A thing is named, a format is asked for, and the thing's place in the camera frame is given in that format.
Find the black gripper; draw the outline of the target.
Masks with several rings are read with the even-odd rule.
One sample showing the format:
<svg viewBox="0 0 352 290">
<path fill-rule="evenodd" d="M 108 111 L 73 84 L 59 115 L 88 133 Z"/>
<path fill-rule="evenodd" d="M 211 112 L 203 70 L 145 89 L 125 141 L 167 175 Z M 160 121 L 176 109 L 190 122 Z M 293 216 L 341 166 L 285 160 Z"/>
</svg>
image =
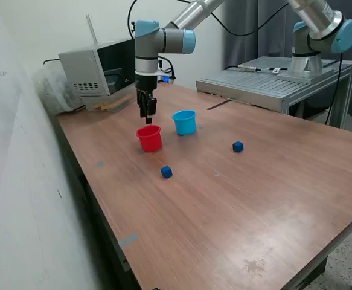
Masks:
<svg viewBox="0 0 352 290">
<path fill-rule="evenodd" d="M 156 114 L 157 99 L 145 92 L 153 92 L 157 88 L 157 83 L 157 75 L 135 75 L 137 104 L 139 105 L 140 117 L 146 118 L 146 124 L 151 124 L 152 117 Z"/>
</svg>

